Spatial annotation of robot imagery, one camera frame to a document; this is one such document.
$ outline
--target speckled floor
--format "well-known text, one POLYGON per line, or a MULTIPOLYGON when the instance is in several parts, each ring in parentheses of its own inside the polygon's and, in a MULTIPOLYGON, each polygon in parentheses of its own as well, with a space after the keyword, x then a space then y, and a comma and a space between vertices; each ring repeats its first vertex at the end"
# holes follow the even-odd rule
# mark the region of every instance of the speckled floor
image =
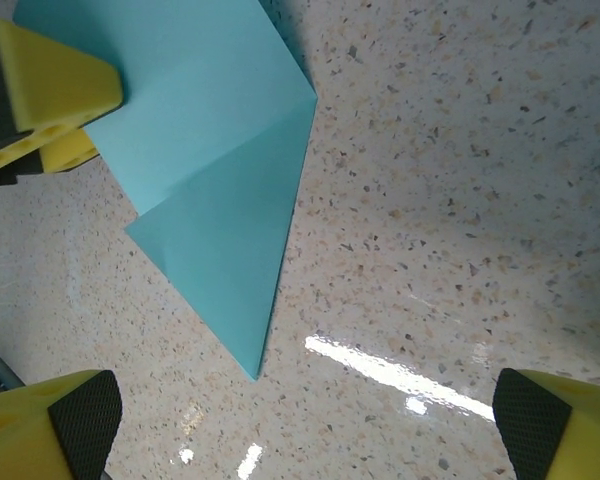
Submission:
POLYGON ((600 384, 600 2, 263 3, 320 96, 263 377, 100 160, 0 188, 0 354, 116 372, 116 479, 513 479, 500 369, 600 384))

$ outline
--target folded paper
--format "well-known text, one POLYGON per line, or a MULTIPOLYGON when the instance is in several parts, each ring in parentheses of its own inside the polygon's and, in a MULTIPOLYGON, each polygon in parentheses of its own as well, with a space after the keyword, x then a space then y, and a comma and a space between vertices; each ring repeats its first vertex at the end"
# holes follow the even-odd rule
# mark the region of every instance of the folded paper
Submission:
POLYGON ((20 0, 16 23, 119 69, 85 130, 127 231, 247 374, 266 341, 316 97, 257 0, 20 0))

